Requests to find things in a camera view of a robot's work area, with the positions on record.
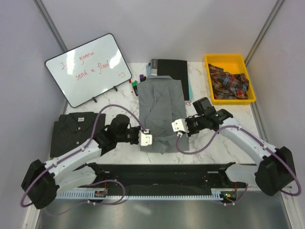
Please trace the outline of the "grey long sleeve shirt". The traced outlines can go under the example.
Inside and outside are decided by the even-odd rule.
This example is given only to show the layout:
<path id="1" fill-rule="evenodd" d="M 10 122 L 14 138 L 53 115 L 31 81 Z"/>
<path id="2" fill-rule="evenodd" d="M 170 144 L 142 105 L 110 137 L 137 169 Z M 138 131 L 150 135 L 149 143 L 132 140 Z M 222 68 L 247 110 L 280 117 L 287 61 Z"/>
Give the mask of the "grey long sleeve shirt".
<path id="1" fill-rule="evenodd" d="M 141 146 L 148 153 L 176 153 L 177 135 L 172 122 L 187 117 L 182 83 L 170 76 L 150 75 L 137 85 L 139 119 L 152 135 L 152 144 Z"/>

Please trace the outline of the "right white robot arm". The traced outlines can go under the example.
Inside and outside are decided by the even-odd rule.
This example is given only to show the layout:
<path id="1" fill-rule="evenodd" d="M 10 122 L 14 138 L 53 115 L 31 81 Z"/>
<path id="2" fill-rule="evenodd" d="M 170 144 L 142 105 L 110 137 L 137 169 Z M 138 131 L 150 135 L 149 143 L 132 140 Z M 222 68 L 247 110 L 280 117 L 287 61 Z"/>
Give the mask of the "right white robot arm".
<path id="1" fill-rule="evenodd" d="M 258 137 L 242 126 L 225 109 L 216 110 L 208 98 L 201 98 L 193 103 L 196 114 L 183 120 L 183 131 L 189 136 L 204 129 L 213 130 L 213 137 L 218 134 L 226 137 L 242 149 L 254 165 L 228 164 L 218 176 L 222 187 L 228 188 L 235 182 L 256 185 L 268 196 L 284 192 L 284 188 L 295 182 L 299 196 L 301 184 L 296 176 L 292 152 L 285 146 L 278 148 Z"/>

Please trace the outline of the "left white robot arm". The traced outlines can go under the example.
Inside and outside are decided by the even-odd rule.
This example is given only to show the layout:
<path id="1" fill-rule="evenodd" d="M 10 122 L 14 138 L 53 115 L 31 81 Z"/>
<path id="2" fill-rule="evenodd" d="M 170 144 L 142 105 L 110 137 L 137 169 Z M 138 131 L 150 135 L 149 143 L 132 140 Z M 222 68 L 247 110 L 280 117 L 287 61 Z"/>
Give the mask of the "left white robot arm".
<path id="1" fill-rule="evenodd" d="M 101 187 L 105 177 L 90 160 L 110 152 L 118 143 L 140 146 L 152 143 L 150 130 L 129 124 L 129 117 L 119 114 L 109 125 L 64 155 L 46 162 L 33 161 L 21 183 L 24 196 L 36 209 L 43 209 L 57 195 L 70 189 L 86 185 Z"/>

